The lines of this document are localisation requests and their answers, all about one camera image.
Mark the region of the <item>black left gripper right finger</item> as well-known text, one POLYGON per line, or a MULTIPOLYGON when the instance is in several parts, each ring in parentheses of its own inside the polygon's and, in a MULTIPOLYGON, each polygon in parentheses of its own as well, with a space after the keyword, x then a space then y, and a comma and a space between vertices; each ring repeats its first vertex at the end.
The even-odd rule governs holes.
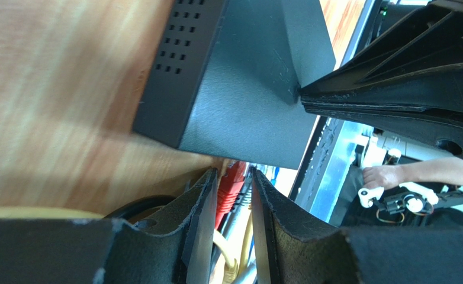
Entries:
POLYGON ((258 283, 357 283, 343 230, 284 196, 260 170, 251 177, 258 283))

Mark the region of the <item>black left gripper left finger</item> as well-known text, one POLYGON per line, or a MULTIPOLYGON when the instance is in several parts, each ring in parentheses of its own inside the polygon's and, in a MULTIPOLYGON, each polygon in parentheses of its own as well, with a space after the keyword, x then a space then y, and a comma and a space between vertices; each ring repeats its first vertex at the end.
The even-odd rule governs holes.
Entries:
POLYGON ((218 171, 149 217, 145 228, 113 220, 117 233, 105 264, 106 283, 208 283, 218 171))

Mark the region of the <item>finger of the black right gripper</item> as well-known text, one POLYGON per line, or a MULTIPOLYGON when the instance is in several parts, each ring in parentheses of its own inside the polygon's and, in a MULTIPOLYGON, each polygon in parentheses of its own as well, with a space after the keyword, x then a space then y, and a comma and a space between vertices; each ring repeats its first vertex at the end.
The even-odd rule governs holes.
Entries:
POLYGON ((308 113, 370 125, 463 159, 463 113, 418 106, 302 102, 308 113))
POLYGON ((300 90, 305 107, 463 113, 463 1, 432 1, 300 90))

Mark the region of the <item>black network switch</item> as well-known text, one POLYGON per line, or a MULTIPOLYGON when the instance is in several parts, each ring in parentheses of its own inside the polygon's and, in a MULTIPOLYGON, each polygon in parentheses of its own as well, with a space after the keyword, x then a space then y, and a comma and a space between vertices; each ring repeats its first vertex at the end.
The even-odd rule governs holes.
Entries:
POLYGON ((175 1, 132 129, 169 147, 297 169, 303 86, 336 61, 319 1, 175 1))

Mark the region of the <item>operator forearm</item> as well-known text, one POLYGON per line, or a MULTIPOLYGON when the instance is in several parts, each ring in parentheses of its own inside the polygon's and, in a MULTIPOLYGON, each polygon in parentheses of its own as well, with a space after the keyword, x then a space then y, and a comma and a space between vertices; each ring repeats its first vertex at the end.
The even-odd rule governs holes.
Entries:
POLYGON ((439 182, 463 186, 463 160, 446 157, 400 166, 402 181, 439 182))

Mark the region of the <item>operator bare hand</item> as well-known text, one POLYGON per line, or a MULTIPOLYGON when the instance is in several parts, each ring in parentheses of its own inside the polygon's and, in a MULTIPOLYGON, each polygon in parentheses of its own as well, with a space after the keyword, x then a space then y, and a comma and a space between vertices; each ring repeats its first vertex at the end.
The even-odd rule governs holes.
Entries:
POLYGON ((363 188, 384 188, 389 190, 405 182, 404 171, 401 166, 374 166, 362 171, 363 188))

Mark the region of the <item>aluminium frame rail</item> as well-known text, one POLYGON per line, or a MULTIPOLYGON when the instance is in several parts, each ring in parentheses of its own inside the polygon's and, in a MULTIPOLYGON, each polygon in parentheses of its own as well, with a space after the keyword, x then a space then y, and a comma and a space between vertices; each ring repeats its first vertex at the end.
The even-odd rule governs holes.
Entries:
MULTIPOLYGON (((373 1, 322 1, 324 19, 339 68, 353 58, 373 1)), ((288 197, 315 217, 339 226, 346 205, 338 204, 355 147, 371 127, 318 117, 288 197)))

